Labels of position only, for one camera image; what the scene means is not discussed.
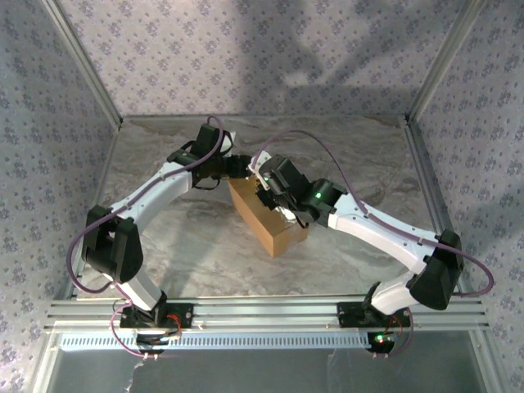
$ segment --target wall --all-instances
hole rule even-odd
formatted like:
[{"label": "wall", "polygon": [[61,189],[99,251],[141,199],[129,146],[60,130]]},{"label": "wall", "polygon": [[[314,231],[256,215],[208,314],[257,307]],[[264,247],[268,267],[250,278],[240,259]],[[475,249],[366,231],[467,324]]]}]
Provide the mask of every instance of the wall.
[{"label": "wall", "polygon": [[21,391],[113,130],[40,3],[0,15],[0,391]]},{"label": "wall", "polygon": [[[477,20],[419,120],[455,229],[496,285],[484,302],[513,388],[524,391],[524,4]],[[486,278],[467,271],[475,288]]]},{"label": "wall", "polygon": [[61,0],[121,115],[402,114],[463,0]]}]

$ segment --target cable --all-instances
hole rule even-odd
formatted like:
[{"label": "cable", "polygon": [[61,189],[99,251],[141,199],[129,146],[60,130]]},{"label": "cable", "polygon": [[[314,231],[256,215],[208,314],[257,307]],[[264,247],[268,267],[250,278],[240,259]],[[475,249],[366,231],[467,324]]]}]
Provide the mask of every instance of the cable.
[{"label": "cable", "polygon": [[[193,162],[191,164],[188,164],[188,165],[186,165],[186,166],[184,166],[182,168],[179,168],[179,169],[176,169],[176,170],[172,170],[171,172],[168,172],[167,174],[164,175],[164,178],[169,178],[171,176],[175,176],[176,174],[180,174],[183,171],[195,168],[196,166],[198,166],[198,165],[206,162],[207,160],[209,160],[217,152],[217,150],[220,149],[220,146],[222,145],[222,140],[224,138],[224,126],[222,125],[222,120],[220,120],[218,117],[216,117],[214,115],[208,116],[207,120],[206,120],[206,123],[209,124],[211,119],[214,119],[217,122],[217,124],[219,125],[219,138],[217,139],[217,142],[213,146],[211,151],[209,153],[207,153],[205,156],[203,156],[202,158],[200,158],[199,160],[196,160],[195,162]],[[163,178],[161,178],[161,177],[154,178],[148,185],[146,185],[144,187],[143,190],[141,190],[136,195],[136,197],[134,197],[131,201],[129,201],[126,206],[122,206],[119,209],[109,213],[108,215],[105,215],[101,219],[98,219],[94,223],[89,224],[86,228],[84,228],[82,231],[80,231],[80,233],[78,233],[73,238],[69,248],[67,249],[67,254],[65,256],[65,265],[67,267],[67,273],[70,275],[71,280],[73,280],[73,284],[75,285],[75,287],[77,287],[78,289],[80,289],[82,291],[85,291],[87,293],[102,293],[111,285],[111,282],[108,282],[107,284],[105,284],[104,286],[102,286],[101,288],[98,288],[98,289],[91,289],[91,288],[87,288],[86,286],[84,286],[77,279],[77,277],[75,275],[75,272],[73,271],[73,250],[75,249],[76,245],[80,242],[80,240],[84,238],[85,235],[90,233],[95,228],[98,228],[100,225],[102,225],[102,224],[106,223],[107,221],[113,219],[114,217],[116,217],[117,215],[119,215],[120,213],[125,211],[126,209],[130,208],[140,198],[142,198],[144,196],[144,194],[146,194],[146,192],[151,190],[153,187],[155,187],[155,185],[157,185],[161,181],[163,181]]]},{"label": "cable", "polygon": [[395,352],[392,352],[390,354],[373,353],[373,357],[381,358],[381,359],[389,359],[394,356],[400,355],[401,353],[403,353],[405,350],[408,349],[409,345],[411,344],[411,341],[413,340],[413,334],[415,330],[415,326],[413,324],[413,314],[411,313],[411,309],[408,309],[408,313],[409,313],[409,335],[406,341],[404,342],[404,344]]},{"label": "cable", "polygon": [[413,235],[412,233],[405,232],[402,229],[398,229],[397,227],[394,227],[393,225],[388,224],[388,223],[382,221],[381,219],[379,219],[373,213],[369,213],[368,208],[365,206],[364,202],[360,199],[359,194],[356,192],[355,188],[353,187],[353,185],[351,184],[350,180],[346,176],[346,172],[342,169],[339,161],[333,155],[333,153],[331,152],[329,147],[326,146],[320,140],[320,138],[318,138],[314,133],[311,133],[309,131],[304,131],[302,129],[292,129],[292,130],[283,131],[281,133],[277,133],[277,134],[273,135],[257,151],[257,153],[255,155],[255,159],[253,160],[253,166],[255,166],[256,161],[260,157],[260,154],[262,154],[262,151],[264,151],[266,149],[266,147],[271,142],[273,142],[277,138],[280,138],[282,135],[286,135],[288,133],[303,133],[304,135],[308,135],[309,137],[311,137],[312,139],[317,141],[320,144],[320,146],[323,147],[323,149],[332,158],[333,162],[335,163],[335,165],[337,166],[338,170],[340,171],[340,173],[342,175],[342,178],[344,179],[344,182],[346,183],[346,186],[347,186],[351,196],[353,197],[353,199],[355,199],[355,203],[357,204],[357,206],[362,210],[364,215],[367,216],[369,219],[371,219],[374,223],[379,224],[381,227],[387,229],[388,231],[393,232],[393,233],[395,233],[395,234],[397,234],[397,235],[399,235],[401,237],[404,237],[406,239],[409,239],[410,241],[420,242],[421,244],[425,244],[427,246],[440,248],[442,250],[446,250],[446,251],[452,252],[452,253],[454,253],[456,255],[460,255],[463,258],[466,258],[467,260],[470,260],[471,262],[473,262],[479,268],[481,268],[482,271],[488,277],[488,284],[486,285],[486,287],[481,289],[480,291],[474,291],[474,292],[454,292],[455,296],[459,296],[459,297],[477,297],[477,296],[485,295],[486,293],[491,291],[491,289],[493,288],[493,286],[495,284],[495,279],[493,278],[493,274],[491,273],[491,271],[482,262],[480,262],[480,260],[477,260],[475,257],[469,255],[468,253],[466,253],[466,252],[464,252],[462,250],[459,250],[458,248],[453,248],[451,246],[447,246],[446,244],[434,242],[434,241],[427,240],[427,239],[421,239],[421,238],[417,237],[416,235]]},{"label": "cable", "polygon": [[393,321],[396,321],[397,324],[400,326],[400,333],[397,334],[396,336],[397,336],[397,337],[402,336],[402,332],[404,331],[404,327],[402,326],[402,322],[400,321],[400,319],[398,319],[398,317],[397,317],[396,315],[392,315],[392,316],[390,317],[390,323],[389,323],[387,329],[384,331],[383,334],[386,334],[386,333],[388,333],[388,332],[390,331],[390,329],[391,329],[391,324],[392,324]]},{"label": "cable", "polygon": [[180,332],[182,330],[182,323],[180,322],[180,318],[177,315],[167,314],[166,317],[169,319],[173,319],[176,322],[177,328],[178,328],[177,332]]},{"label": "cable", "polygon": [[118,337],[116,335],[116,332],[115,332],[115,327],[113,326],[113,322],[115,321],[115,318],[116,318],[116,315],[123,311],[125,308],[127,307],[131,307],[133,305],[133,303],[129,303],[129,302],[126,302],[125,304],[121,305],[120,307],[118,307],[115,312],[111,315],[111,321],[109,322],[109,329],[111,330],[111,333],[113,333],[113,337],[115,338],[115,340],[120,344],[120,346],[122,348],[124,348],[124,350],[133,355],[133,356],[137,356],[139,358],[143,358],[144,355],[138,353],[138,352],[135,352],[134,350],[132,350],[131,348],[129,348],[127,345],[124,344],[124,342],[122,340],[120,340],[120,337]]}]

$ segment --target black joint housing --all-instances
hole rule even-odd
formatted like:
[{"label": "black joint housing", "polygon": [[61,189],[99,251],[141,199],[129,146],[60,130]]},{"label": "black joint housing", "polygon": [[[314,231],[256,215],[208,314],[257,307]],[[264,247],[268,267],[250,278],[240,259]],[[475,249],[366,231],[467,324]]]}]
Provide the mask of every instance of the black joint housing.
[{"label": "black joint housing", "polygon": [[260,174],[269,186],[269,191],[259,189],[257,196],[270,209],[282,206],[297,218],[327,227],[329,215],[335,211],[335,204],[347,191],[320,178],[313,183],[301,173],[286,157],[276,155],[260,166]]},{"label": "black joint housing", "polygon": [[[174,153],[167,157],[168,162],[176,162],[177,164],[186,166],[193,164],[197,160],[206,156],[216,143],[219,141],[220,130],[209,124],[203,124],[200,127],[200,132],[196,140],[189,142]],[[224,143],[225,138],[231,138],[231,133],[224,130],[224,136],[221,143]],[[212,157],[206,162],[195,166],[191,169],[192,185],[195,187],[202,179],[212,178],[220,180],[221,178],[246,178],[250,175],[247,166],[251,162],[250,156],[229,156],[217,150]]]},{"label": "black joint housing", "polygon": [[[440,244],[461,250],[460,237],[446,229],[439,237]],[[463,271],[464,261],[461,255],[436,248],[424,261],[426,268],[413,277],[407,284],[409,293],[420,304],[431,309],[443,310],[448,307],[449,299]]]},{"label": "black joint housing", "polygon": [[[108,215],[110,209],[96,205],[89,212],[86,226]],[[143,253],[138,227],[132,219],[115,217],[84,236],[82,259],[98,272],[122,284],[142,267]]]}]

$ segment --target metal bracket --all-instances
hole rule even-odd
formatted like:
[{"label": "metal bracket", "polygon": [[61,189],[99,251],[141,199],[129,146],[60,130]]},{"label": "metal bracket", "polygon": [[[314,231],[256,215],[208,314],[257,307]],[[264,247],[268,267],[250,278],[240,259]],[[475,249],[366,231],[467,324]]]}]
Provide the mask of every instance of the metal bracket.
[{"label": "metal bracket", "polygon": [[[410,326],[407,309],[400,309],[393,314],[402,324],[403,328]],[[384,328],[388,329],[391,316],[382,320],[371,321],[366,318],[362,303],[351,301],[337,303],[337,316],[340,328]]]},{"label": "metal bracket", "polygon": [[[165,315],[175,315],[180,321],[182,329],[189,329],[193,320],[193,303],[166,303]],[[150,328],[151,324],[143,317],[143,313],[136,307],[127,307],[122,311],[120,328],[136,329]],[[163,318],[158,321],[155,328],[176,328],[177,323],[171,318]]]}]

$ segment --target glass panel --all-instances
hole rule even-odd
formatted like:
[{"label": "glass panel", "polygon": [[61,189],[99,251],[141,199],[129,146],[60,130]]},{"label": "glass panel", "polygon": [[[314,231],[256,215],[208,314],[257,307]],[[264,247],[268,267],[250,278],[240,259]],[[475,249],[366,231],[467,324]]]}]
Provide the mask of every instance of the glass panel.
[{"label": "glass panel", "polygon": [[53,380],[49,391],[75,393],[485,391],[467,332],[416,332],[391,359],[365,350],[181,350],[142,365],[120,350],[63,352]]}]

